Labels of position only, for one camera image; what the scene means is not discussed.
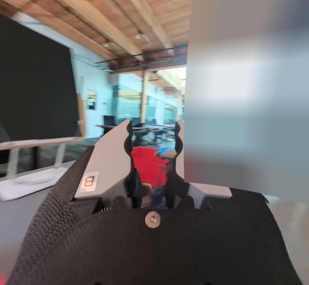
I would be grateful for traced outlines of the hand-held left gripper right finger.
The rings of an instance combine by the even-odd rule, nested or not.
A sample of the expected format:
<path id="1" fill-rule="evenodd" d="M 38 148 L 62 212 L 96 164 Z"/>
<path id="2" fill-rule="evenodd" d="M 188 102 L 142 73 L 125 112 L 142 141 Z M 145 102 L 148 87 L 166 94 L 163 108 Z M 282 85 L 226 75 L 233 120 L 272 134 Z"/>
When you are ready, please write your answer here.
<path id="1" fill-rule="evenodd" d="M 184 181 L 184 121 L 175 123 L 175 151 L 174 158 L 174 207 L 189 196 L 193 199 L 194 207 L 200 209 L 206 198 L 230 199 L 230 188 L 203 183 Z"/>

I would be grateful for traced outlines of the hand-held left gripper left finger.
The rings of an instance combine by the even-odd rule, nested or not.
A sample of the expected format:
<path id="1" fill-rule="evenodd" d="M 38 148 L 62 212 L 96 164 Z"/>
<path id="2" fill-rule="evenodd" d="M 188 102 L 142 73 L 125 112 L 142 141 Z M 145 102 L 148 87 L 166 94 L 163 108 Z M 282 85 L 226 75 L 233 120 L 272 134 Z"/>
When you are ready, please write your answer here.
<path id="1" fill-rule="evenodd" d="M 113 201 L 122 196 L 131 201 L 135 188 L 129 182 L 134 174 L 132 136 L 131 120 L 125 120 L 102 136 L 94 145 L 74 199 Z"/>

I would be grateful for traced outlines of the red plastic bin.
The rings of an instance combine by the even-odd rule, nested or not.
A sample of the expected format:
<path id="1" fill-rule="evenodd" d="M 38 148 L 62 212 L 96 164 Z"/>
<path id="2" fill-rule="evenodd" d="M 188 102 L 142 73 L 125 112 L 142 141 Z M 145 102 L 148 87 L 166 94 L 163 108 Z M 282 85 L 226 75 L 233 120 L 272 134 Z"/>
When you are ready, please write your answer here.
<path id="1" fill-rule="evenodd" d="M 133 148 L 131 155 L 142 183 L 150 184 L 153 188 L 166 184 L 169 160 L 161 158 L 161 155 L 167 151 L 170 151 L 167 147 L 154 149 L 139 146 Z"/>

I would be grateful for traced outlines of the white door with window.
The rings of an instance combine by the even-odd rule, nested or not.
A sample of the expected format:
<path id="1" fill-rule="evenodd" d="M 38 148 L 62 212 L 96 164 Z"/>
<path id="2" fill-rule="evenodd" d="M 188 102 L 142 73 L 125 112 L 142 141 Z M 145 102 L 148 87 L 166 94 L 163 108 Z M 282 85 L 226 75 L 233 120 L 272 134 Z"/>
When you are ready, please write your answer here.
<path id="1" fill-rule="evenodd" d="M 85 72 L 79 76 L 79 91 L 84 104 L 85 138 L 100 137 L 103 133 L 103 116 L 111 114 L 112 86 L 107 73 L 100 70 Z"/>

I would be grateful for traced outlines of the black panel with wooden edge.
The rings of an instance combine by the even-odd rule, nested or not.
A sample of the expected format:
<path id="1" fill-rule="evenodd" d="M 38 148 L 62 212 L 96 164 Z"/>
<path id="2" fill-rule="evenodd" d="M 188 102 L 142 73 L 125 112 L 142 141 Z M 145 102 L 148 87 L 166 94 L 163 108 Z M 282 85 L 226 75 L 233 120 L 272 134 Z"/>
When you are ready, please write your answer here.
<path id="1" fill-rule="evenodd" d="M 1 150 L 82 141 L 70 49 L 1 15 Z"/>

